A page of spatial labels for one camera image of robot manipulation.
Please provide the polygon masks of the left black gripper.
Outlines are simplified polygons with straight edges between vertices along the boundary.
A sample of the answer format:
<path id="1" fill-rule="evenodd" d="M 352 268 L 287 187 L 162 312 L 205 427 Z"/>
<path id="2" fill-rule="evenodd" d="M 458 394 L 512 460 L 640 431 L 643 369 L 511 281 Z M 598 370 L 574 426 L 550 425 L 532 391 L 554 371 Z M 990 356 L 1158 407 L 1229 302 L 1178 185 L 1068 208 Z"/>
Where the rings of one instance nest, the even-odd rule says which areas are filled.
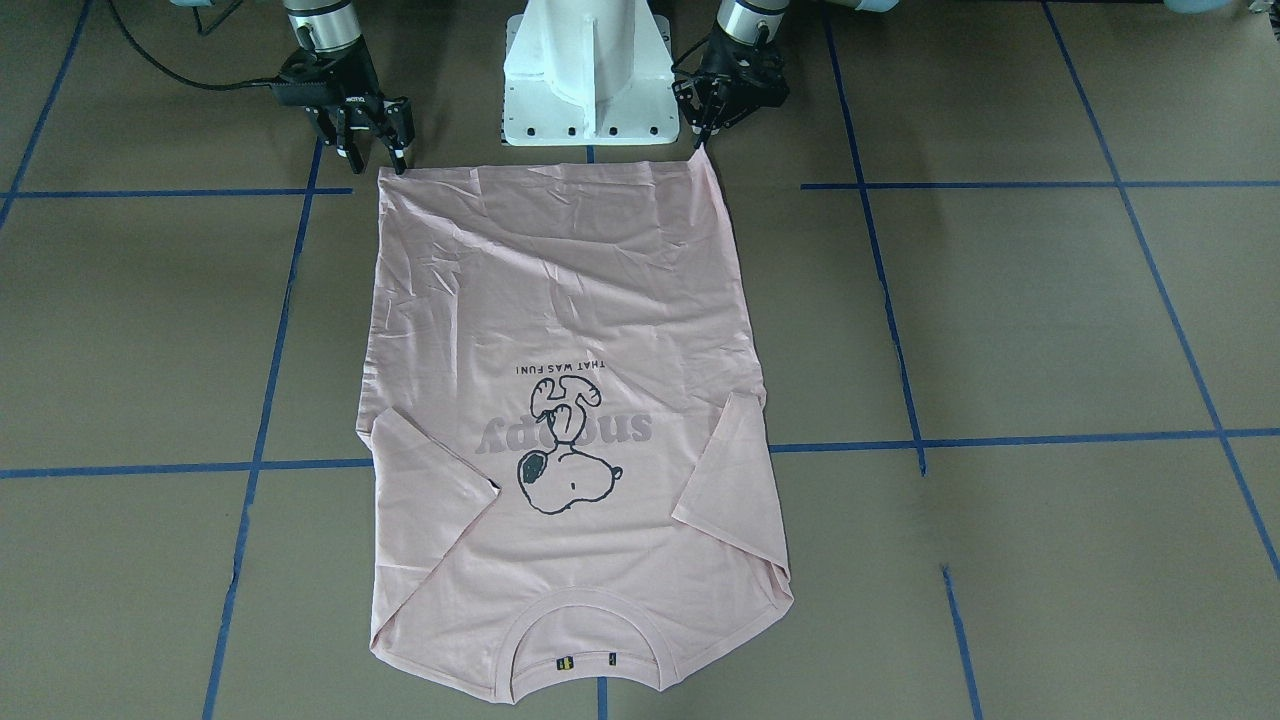
<path id="1" fill-rule="evenodd" d="M 673 63 L 672 72 L 678 109 L 695 132 L 694 151 L 705 147 L 716 131 L 759 109 L 778 108 L 790 94 L 774 41 L 741 44 L 728 35 L 708 35 Z"/>

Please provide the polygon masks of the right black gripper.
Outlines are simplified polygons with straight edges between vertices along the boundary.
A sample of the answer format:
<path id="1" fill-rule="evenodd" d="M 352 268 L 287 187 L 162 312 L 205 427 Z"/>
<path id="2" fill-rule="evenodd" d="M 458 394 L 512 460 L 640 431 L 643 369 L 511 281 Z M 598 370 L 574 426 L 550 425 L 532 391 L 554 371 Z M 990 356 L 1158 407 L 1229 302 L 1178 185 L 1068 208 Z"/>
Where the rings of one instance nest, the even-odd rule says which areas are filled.
<path id="1" fill-rule="evenodd" d="M 285 59 L 271 92 L 284 106 L 303 108 L 317 137 L 340 151 L 355 176 L 366 168 L 355 142 L 357 131 L 369 131 L 383 143 L 397 176 L 407 170 L 415 140 L 412 104 L 384 95 L 367 46 L 334 53 L 298 49 Z"/>

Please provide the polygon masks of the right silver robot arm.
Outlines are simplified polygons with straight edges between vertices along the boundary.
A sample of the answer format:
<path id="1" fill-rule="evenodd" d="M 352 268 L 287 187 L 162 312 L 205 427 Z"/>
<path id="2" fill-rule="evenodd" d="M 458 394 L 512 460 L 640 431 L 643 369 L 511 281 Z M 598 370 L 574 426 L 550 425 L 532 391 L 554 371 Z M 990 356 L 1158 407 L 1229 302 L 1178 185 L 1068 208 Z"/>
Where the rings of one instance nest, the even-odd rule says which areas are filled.
<path id="1" fill-rule="evenodd" d="M 384 95 L 352 1 L 284 1 L 298 47 L 284 60 L 271 92 L 305 110 L 319 141 L 334 147 L 355 174 L 365 163 L 355 133 L 370 132 L 388 151 L 396 174 L 407 169 L 415 140 L 407 97 Z"/>

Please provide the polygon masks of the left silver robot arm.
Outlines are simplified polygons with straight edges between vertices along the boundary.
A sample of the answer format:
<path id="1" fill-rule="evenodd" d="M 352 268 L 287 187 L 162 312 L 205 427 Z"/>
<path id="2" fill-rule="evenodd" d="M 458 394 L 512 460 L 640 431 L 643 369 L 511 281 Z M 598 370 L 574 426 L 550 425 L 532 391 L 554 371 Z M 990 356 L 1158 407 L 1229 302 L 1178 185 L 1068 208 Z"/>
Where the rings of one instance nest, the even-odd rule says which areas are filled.
<path id="1" fill-rule="evenodd" d="M 778 32 L 788 1 L 722 1 L 716 24 L 672 65 L 672 91 L 700 149 L 722 129 L 763 108 L 780 108 L 790 88 Z"/>

